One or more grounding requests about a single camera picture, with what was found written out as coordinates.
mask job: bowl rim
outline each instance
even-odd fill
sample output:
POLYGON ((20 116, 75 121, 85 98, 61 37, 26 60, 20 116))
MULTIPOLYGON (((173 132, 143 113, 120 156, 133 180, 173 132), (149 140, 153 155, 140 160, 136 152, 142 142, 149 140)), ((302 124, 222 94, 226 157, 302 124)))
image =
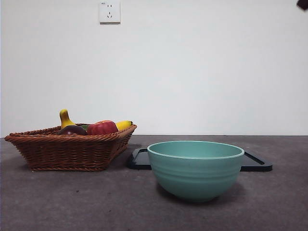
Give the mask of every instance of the bowl rim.
POLYGON ((151 145, 149 145, 147 147, 148 152, 151 152, 153 154, 156 155, 161 155, 161 156, 165 156, 165 157, 170 157, 170 158, 176 158, 176 159, 193 159, 193 160, 220 160, 220 159, 230 159, 230 158, 236 158, 239 157, 241 155, 244 155, 245 151, 243 148, 240 148, 238 146, 235 145, 231 145, 231 144, 227 144, 227 143, 220 143, 220 142, 213 142, 213 141, 164 141, 164 142, 158 142, 158 143, 153 143, 151 145), (154 145, 158 145, 161 143, 173 143, 173 142, 202 142, 202 143, 215 143, 215 144, 221 144, 221 145, 225 145, 225 146, 229 146, 229 147, 234 147, 237 148, 241 151, 241 153, 236 154, 236 155, 229 155, 229 156, 221 156, 221 157, 183 157, 183 156, 176 156, 176 155, 167 155, 167 154, 162 154, 162 153, 158 153, 155 151, 150 150, 150 148, 154 145))

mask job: gray floor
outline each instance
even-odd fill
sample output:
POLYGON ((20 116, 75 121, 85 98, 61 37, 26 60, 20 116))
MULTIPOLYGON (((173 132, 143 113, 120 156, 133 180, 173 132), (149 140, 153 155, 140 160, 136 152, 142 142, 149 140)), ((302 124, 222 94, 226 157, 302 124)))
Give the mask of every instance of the gray floor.
POLYGON ((102 172, 32 172, 1 139, 3 231, 306 231, 308 136, 141 136, 102 172), (211 202, 167 193, 150 170, 125 161, 136 148, 168 140, 233 144, 273 163, 270 172, 240 172, 211 202))

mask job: apple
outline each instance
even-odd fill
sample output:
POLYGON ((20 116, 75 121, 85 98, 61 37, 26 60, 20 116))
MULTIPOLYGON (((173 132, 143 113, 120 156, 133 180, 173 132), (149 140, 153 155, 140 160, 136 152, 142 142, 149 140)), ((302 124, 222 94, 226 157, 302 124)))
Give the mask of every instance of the apple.
POLYGON ((102 120, 95 124, 90 124, 87 128, 88 135, 106 135, 117 131, 115 122, 111 120, 102 120))

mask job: basket rim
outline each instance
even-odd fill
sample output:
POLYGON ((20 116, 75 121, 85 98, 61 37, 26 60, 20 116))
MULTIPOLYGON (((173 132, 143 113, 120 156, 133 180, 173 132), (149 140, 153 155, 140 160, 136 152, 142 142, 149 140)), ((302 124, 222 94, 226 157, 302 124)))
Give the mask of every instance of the basket rim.
POLYGON ((8 136, 6 136, 4 139, 6 141, 12 141, 12 140, 44 140, 44 141, 48 141, 48 140, 52 140, 52 141, 112 141, 118 138, 123 138, 125 136, 127 136, 130 133, 133 133, 133 131, 137 128, 137 125, 132 124, 131 126, 129 126, 128 128, 125 128, 123 130, 117 131, 117 132, 113 132, 113 133, 109 133, 106 135, 51 135, 51 134, 40 134, 40 133, 44 133, 44 132, 48 132, 48 131, 52 131, 52 130, 56 130, 56 129, 60 129, 61 126, 56 126, 56 127, 52 127, 52 128, 45 128, 45 129, 38 129, 38 130, 33 130, 33 131, 26 131, 26 132, 15 132, 15 133, 10 133, 8 136))

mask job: black placemat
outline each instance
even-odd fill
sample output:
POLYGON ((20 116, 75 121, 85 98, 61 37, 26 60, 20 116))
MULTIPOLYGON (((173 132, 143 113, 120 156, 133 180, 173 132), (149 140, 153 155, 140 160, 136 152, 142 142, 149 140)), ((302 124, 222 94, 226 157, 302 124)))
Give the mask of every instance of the black placemat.
MULTIPOLYGON (((127 160, 127 167, 131 169, 151 170, 148 151, 146 148, 135 149, 127 160)), ((241 171, 267 172, 273 169, 273 164, 251 153, 244 153, 241 171)))

